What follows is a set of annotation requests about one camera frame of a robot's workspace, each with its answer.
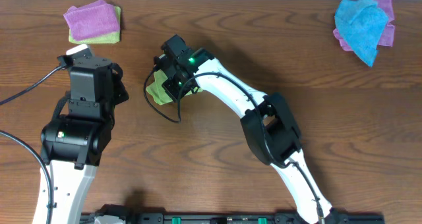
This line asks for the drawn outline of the light green cloth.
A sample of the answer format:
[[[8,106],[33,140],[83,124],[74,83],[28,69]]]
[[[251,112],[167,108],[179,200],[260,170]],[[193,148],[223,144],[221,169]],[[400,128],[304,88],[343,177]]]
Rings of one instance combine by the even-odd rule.
[[[175,65],[175,73],[181,74],[181,77],[183,76],[185,78],[190,79],[193,76],[194,71],[198,69],[198,67],[195,65],[196,61],[192,57],[188,57],[185,61],[182,61],[181,64],[179,64],[175,59],[172,59],[172,61]],[[153,76],[154,82],[146,87],[146,91],[151,96],[153,96],[154,101],[158,105],[163,105],[172,102],[172,100],[162,88],[162,83],[165,79],[167,79],[167,76],[163,73],[162,70],[156,70],[155,68],[153,68]]]

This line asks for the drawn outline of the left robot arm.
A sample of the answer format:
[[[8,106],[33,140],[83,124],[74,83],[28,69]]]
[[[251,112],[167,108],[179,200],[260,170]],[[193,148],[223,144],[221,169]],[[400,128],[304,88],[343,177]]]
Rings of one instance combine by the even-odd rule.
[[[71,87],[41,132],[41,158],[51,179],[40,183],[33,223],[78,223],[102,152],[111,140],[114,109],[127,101],[123,71],[109,59],[64,57]]]

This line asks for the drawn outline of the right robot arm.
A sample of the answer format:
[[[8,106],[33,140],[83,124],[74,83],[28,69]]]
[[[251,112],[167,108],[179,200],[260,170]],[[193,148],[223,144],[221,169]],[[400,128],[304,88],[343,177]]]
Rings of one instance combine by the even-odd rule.
[[[300,218],[307,223],[333,220],[332,204],[324,197],[307,167],[301,131],[284,99],[267,95],[242,82],[204,48],[191,49],[178,35],[161,46],[156,66],[162,84],[176,103],[200,88],[224,102],[239,118],[247,145],[255,157],[275,169],[289,190]]]

